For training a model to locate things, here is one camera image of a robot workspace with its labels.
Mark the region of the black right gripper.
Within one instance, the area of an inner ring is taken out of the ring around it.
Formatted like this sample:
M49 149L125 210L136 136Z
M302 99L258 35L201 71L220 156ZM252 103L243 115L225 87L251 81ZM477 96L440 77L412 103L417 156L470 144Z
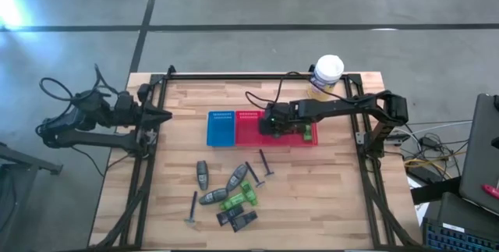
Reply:
M285 128L288 128L290 124L297 121L296 111L290 103L289 105L290 105L291 115L289 116L289 121L285 123ZM281 128L281 124L279 124L278 122L259 121L259 128L260 128L260 134L262 136L268 136L273 138L279 138L281 136L281 132L279 131L279 129Z

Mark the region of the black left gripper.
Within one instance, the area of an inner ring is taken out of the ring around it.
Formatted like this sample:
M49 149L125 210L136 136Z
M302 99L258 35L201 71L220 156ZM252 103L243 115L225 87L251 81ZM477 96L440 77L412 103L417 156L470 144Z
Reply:
M134 97L128 91L122 91L115 103L115 125L141 126L142 120L144 129L153 129L172 118L172 113L153 106L151 102L143 104L143 111L148 115L142 118L142 107L134 101Z

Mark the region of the red plastic basket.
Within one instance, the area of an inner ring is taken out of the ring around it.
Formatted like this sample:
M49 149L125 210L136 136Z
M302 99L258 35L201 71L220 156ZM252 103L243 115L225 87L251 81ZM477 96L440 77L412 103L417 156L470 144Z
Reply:
M264 118L263 113L262 117L259 119L259 121L267 121ZM279 138L273 138L273 137L268 137L268 136L262 136L262 143L267 146L285 146L288 145L288 134L285 133L285 124L281 124L281 128L279 129L281 132L281 136Z
M303 133L305 129L305 125L311 125L313 139L311 141L305 141L303 139ZM289 139L289 143L294 147L312 147L317 146L318 144L318 132L317 132L317 124L299 124L295 130L293 131L291 138Z
M259 118L262 111L235 112L235 145L238 147L256 147L263 143L259 132Z

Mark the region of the blue plastic basket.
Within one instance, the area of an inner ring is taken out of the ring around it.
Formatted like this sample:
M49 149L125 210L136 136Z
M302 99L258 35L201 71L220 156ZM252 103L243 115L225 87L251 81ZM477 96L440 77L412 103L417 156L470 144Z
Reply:
M207 145L210 147L233 147L235 145L234 111L208 112Z

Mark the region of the Lysol wipes canister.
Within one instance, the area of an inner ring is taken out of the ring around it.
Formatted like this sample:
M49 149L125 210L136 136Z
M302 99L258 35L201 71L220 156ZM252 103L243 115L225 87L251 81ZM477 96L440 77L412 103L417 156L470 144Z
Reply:
M341 79L344 63L337 55L323 55L317 60L310 77L308 95L312 99L326 101L335 84Z

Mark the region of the grey side table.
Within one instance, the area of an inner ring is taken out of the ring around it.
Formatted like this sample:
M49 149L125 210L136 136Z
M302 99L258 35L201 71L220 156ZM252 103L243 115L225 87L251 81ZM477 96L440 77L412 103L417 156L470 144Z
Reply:
M15 151L0 143L0 252L6 252L39 170L58 175L62 165Z

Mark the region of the grey laptop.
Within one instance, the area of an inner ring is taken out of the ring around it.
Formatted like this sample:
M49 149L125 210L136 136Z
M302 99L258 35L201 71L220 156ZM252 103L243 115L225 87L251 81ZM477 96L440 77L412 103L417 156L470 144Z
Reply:
M499 215L499 200L483 184L499 188L499 95L477 96L459 188L464 198Z

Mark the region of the blue keyed keyboard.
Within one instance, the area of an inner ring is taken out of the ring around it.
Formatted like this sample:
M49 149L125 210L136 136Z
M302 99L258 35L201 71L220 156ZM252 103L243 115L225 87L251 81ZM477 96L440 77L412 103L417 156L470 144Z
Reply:
M499 236L430 218L422 220L423 245L452 252L499 252Z

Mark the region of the black aluminium table frame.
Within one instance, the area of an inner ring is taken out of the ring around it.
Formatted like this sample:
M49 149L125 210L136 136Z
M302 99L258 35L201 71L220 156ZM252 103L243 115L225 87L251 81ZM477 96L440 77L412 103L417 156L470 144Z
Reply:
M390 149L380 166L358 154L356 134L372 130L366 115L337 116L318 126L315 147L209 147L207 114L249 110L245 93L292 101L309 84L279 73L173 73L157 87L173 117L159 129L148 201L133 213L131 250L372 250L411 249L422 242L402 158ZM220 226L216 204L196 204L196 163L209 168L209 187L224 186L249 162L264 174L262 149L274 175L257 189L258 218L238 232Z

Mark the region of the red handled tool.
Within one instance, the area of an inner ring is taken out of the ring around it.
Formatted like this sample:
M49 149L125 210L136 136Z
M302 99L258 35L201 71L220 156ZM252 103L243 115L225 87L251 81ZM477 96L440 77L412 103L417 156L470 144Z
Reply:
M483 184L481 187L485 193L499 200L499 188L487 184Z

